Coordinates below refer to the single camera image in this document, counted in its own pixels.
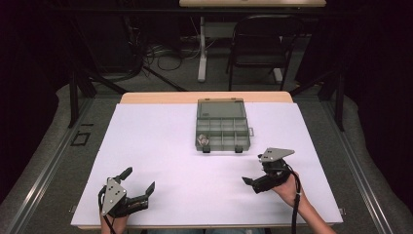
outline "plastic organizer box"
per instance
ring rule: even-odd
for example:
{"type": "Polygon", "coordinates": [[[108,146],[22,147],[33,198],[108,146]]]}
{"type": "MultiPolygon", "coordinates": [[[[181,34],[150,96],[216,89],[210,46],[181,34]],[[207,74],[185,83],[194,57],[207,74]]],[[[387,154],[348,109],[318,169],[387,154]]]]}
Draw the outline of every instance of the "plastic organizer box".
{"type": "Polygon", "coordinates": [[[198,151],[235,151],[250,147],[244,100],[205,98],[198,100],[195,145],[198,151]]]}

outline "white paper sheet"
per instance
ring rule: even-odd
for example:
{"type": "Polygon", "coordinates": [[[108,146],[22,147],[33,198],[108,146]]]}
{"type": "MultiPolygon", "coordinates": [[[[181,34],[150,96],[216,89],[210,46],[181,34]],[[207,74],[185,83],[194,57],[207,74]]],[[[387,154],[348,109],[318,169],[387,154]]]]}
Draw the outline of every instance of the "white paper sheet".
{"type": "Polygon", "coordinates": [[[298,106],[247,102],[245,109],[254,130],[249,150],[205,154],[195,147],[197,104],[118,104],[71,224],[99,226],[98,191],[132,167],[121,183],[128,197],[153,181],[156,187],[149,209],[131,215],[130,226],[289,225],[291,207],[242,180],[264,175],[257,155],[267,147],[293,149],[284,160],[299,172],[312,204],[327,222],[342,222],[298,106]]]}

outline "human arm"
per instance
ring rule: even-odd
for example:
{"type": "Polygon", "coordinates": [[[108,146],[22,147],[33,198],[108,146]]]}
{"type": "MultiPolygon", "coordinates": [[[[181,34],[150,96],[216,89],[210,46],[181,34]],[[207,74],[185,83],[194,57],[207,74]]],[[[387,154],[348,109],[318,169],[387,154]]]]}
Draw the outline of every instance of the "human arm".
{"type": "MultiPolygon", "coordinates": [[[[123,217],[117,217],[115,218],[115,221],[113,221],[113,217],[111,217],[110,215],[107,215],[107,218],[109,219],[110,223],[113,223],[113,229],[115,230],[116,234],[124,233],[127,227],[127,222],[129,218],[128,215],[123,216],[123,217]]],[[[111,234],[110,228],[107,225],[102,215],[100,215],[100,230],[101,230],[101,234],[111,234]]]]}
{"type": "MultiPolygon", "coordinates": [[[[280,195],[280,197],[291,207],[294,206],[295,196],[297,194],[295,186],[295,176],[291,174],[288,180],[273,188],[273,190],[280,195]]],[[[301,187],[301,199],[298,206],[298,213],[304,218],[310,228],[316,234],[332,234],[335,231],[322,219],[316,209],[311,205],[307,199],[303,188],[301,187]]]]}

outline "desk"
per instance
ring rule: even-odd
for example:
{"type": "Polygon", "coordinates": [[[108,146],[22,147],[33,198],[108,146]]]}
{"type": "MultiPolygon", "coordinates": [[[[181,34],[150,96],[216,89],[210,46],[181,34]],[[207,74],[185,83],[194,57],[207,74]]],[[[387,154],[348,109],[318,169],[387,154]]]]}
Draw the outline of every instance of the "desk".
{"type": "MultiPolygon", "coordinates": [[[[180,0],[179,5],[181,7],[198,7],[198,8],[211,8],[211,7],[244,7],[244,8],[314,8],[314,7],[324,7],[325,0],[180,0]]],[[[234,23],[224,22],[222,24],[214,23],[211,28],[217,33],[206,32],[207,25],[205,18],[201,17],[200,23],[200,37],[201,37],[201,58],[200,58],[200,68],[198,71],[198,81],[204,82],[206,80],[207,72],[207,51],[206,51],[206,37],[207,36],[217,36],[217,37],[232,37],[232,29],[234,28],[234,23]]],[[[282,79],[282,73],[278,68],[274,70],[277,81],[282,79]]]]}
{"type": "MultiPolygon", "coordinates": [[[[300,173],[308,198],[328,223],[342,217],[298,106],[287,92],[125,94],[96,156],[72,225],[99,227],[97,193],[127,167],[122,185],[139,196],[153,181],[149,209],[131,215],[130,228],[275,227],[289,225],[292,208],[274,192],[255,194],[242,176],[263,175],[257,155],[267,147],[294,149],[285,161],[300,173]],[[243,98],[254,129],[247,152],[196,151],[199,98],[243,98]]],[[[297,223],[304,223],[299,217],[297,223]]]]}

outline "black chair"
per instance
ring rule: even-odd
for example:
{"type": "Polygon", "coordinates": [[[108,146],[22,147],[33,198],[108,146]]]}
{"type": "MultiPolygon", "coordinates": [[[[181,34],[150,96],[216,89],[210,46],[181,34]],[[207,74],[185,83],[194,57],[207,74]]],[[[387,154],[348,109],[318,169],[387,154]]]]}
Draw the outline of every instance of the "black chair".
{"type": "Polygon", "coordinates": [[[295,39],[303,30],[302,20],[285,15],[254,15],[240,20],[235,28],[228,59],[229,88],[236,67],[283,68],[282,90],[295,39]]]}

